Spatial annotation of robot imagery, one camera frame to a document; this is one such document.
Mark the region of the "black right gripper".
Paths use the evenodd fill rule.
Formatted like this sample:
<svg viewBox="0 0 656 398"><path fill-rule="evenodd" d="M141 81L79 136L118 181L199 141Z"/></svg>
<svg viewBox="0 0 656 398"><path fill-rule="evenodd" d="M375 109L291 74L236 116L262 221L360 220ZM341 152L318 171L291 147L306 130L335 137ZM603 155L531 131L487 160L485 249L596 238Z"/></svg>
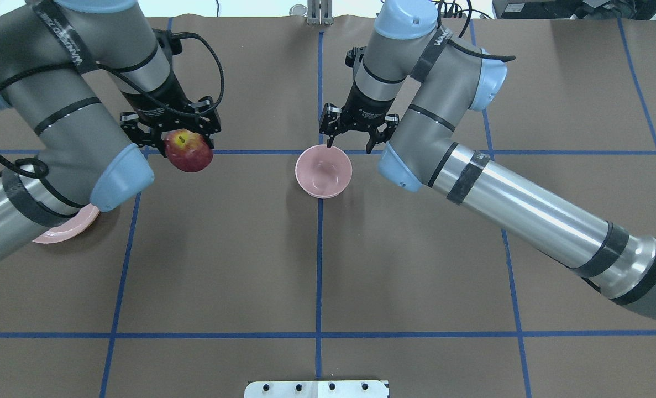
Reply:
<svg viewBox="0 0 656 398"><path fill-rule="evenodd" d="M389 102L372 101L370 99L348 97L342 107L332 103L325 103L319 119L319 133L328 138L326 147L333 146L338 134L348 131L368 133L365 152L371 154L374 147L391 139L400 123L400 116L386 114L385 105Z"/></svg>

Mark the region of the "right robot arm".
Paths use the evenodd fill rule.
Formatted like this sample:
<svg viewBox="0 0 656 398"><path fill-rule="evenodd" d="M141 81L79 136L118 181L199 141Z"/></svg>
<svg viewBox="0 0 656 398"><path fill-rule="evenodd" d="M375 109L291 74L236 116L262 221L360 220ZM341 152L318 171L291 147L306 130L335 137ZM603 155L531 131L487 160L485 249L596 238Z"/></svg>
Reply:
<svg viewBox="0 0 656 398"><path fill-rule="evenodd" d="M345 104L326 103L318 131L327 147L348 131L368 134L366 153L385 144L384 178L409 192L440 192L614 304L656 320L656 238L635 237L452 139L467 111L494 100L513 60L449 30L432 2L385 1L368 45L345 57L353 71Z"/></svg>

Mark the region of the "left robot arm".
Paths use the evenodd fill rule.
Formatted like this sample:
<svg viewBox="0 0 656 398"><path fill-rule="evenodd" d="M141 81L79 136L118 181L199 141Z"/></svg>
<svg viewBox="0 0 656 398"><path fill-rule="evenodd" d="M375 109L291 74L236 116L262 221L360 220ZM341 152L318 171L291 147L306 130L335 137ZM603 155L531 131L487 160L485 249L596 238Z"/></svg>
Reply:
<svg viewBox="0 0 656 398"><path fill-rule="evenodd" d="M112 211L154 181L141 147L188 129L214 147L222 96L186 97L173 69L181 40L136 1L27 1L0 16L0 110L43 149L0 153L0 261L93 204Z"/></svg>

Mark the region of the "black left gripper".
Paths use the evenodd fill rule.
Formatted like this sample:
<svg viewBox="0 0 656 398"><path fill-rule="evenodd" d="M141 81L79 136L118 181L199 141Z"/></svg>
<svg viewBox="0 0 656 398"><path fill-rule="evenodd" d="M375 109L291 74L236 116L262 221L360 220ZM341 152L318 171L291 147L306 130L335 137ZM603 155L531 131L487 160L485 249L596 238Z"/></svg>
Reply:
<svg viewBox="0 0 656 398"><path fill-rule="evenodd" d="M214 151L213 135L222 130L217 104L211 96L205 96L197 102L183 105L181 112L189 116L180 116L156 107L147 111L123 112L120 114L120 127L128 138L138 147L149 147L166 158L165 133L177 129L188 129L200 134L211 151Z"/></svg>

